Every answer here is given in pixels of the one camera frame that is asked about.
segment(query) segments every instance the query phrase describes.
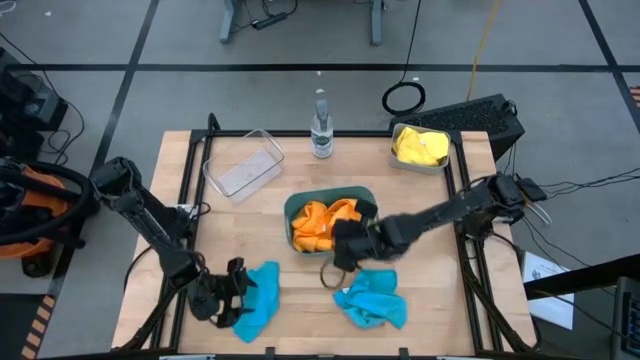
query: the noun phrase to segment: blue towel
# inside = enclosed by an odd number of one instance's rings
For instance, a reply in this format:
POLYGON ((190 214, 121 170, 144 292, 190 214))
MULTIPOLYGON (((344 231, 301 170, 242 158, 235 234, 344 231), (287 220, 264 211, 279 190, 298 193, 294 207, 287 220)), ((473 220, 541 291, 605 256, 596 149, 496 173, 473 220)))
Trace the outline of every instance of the blue towel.
POLYGON ((233 325, 233 332, 246 343, 252 342, 260 335, 280 305, 280 266, 277 262, 267 261, 261 267, 247 272, 249 278, 258 285, 249 286, 244 296, 244 307, 253 312, 240 316, 233 325))
POLYGON ((395 270, 362 270, 353 285, 333 294, 336 304, 357 326, 369 329, 389 321, 401 329, 407 322, 407 303, 395 294, 395 270))

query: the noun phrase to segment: orange cloth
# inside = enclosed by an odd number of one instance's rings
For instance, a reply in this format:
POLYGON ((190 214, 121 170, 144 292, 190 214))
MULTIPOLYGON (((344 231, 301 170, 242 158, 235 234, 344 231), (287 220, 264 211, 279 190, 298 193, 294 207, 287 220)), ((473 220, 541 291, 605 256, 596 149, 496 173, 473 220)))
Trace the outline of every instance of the orange cloth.
POLYGON ((356 212, 358 200, 340 199, 329 209, 318 201, 309 201, 291 222, 293 246, 300 252, 322 252, 333 250, 332 230, 338 219, 360 221, 362 215, 356 212))

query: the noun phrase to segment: yellow cable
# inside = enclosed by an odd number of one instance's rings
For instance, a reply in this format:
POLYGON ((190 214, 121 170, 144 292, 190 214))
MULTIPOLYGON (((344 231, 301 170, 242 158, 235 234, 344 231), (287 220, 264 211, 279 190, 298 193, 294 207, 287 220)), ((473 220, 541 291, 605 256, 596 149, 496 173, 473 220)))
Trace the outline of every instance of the yellow cable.
POLYGON ((476 68, 478 67, 478 60, 480 59, 480 53, 482 53, 482 48, 484 47, 484 41, 487 39, 487 34, 489 34, 489 29, 491 29, 491 24, 493 24, 493 18, 496 17, 499 7, 500 7, 500 0, 494 0, 493 8, 491 9, 491 14, 489 14, 489 19, 487 20, 487 24, 484 26, 484 33, 482 34, 482 39, 480 39, 480 45, 478 45, 478 50, 476 51, 476 57, 473 59, 473 68, 471 69, 471 82, 469 83, 469 91, 467 92, 467 101, 469 101, 469 99, 471 98, 471 92, 473 92, 473 83, 476 79, 476 68))

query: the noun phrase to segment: wooden table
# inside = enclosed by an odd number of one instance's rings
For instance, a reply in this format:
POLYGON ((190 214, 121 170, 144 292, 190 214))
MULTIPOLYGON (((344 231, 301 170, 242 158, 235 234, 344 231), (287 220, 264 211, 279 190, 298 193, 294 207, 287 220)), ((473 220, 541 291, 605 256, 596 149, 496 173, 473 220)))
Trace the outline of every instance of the wooden table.
MULTIPOLYGON (((165 204, 175 204, 185 164, 190 132, 164 134, 151 192, 165 204)), ((235 138, 214 138, 213 156, 235 138)), ((486 133, 463 133, 469 176, 495 173, 486 133)), ((334 154, 318 160, 308 138, 279 138, 285 152, 284 170, 244 202, 233 205, 207 186, 204 200, 212 211, 200 220, 196 250, 202 252, 212 273, 224 273, 227 261, 245 258, 248 268, 264 261, 280 263, 280 309, 262 334, 245 344, 231 329, 219 330, 197 321, 186 309, 179 351, 182 353, 264 353, 273 346, 278 354, 397 355, 406 347, 412 355, 471 355, 473 346, 463 294, 452 225, 422 235, 406 256, 392 264, 365 262, 364 267, 395 268, 397 293, 408 303, 408 322, 401 330, 390 324, 375 329, 355 327, 334 304, 332 291, 319 280, 320 258, 308 258, 287 244, 283 205, 295 192, 363 185, 376 197, 380 215, 416 212, 448 199, 444 175, 423 175, 387 164, 388 138, 335 138, 334 154)), ((191 181, 190 202, 200 164, 191 181)), ((453 161, 458 179, 458 165, 453 161)), ((509 227, 496 224, 496 232, 511 237, 509 227)), ((136 254, 147 247, 138 239, 136 254)), ((490 238, 485 254, 495 303, 511 326, 529 345, 535 343, 531 317, 516 256, 507 244, 490 238)), ((143 323, 158 299, 162 272, 155 253, 135 267, 126 289, 113 345, 125 343, 143 323)), ((491 348, 484 309, 478 301, 485 349, 491 348)), ((165 319, 163 344, 168 344, 173 310, 165 319)))

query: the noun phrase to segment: green bowl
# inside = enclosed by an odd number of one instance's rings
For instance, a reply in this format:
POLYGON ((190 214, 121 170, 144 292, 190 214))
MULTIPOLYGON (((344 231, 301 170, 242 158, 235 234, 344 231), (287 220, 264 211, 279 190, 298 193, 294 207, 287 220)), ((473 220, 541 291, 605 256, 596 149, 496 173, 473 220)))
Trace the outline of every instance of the green bowl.
POLYGON ((295 252, 304 256, 326 256, 331 254, 331 251, 303 253, 296 250, 296 248, 293 247, 293 227, 291 226, 291 222, 309 201, 319 201, 329 207, 334 202, 344 198, 364 200, 376 204, 376 198, 371 191, 364 186, 346 186, 325 190, 305 191, 289 196, 284 203, 284 227, 287 229, 289 246, 291 246, 295 252))

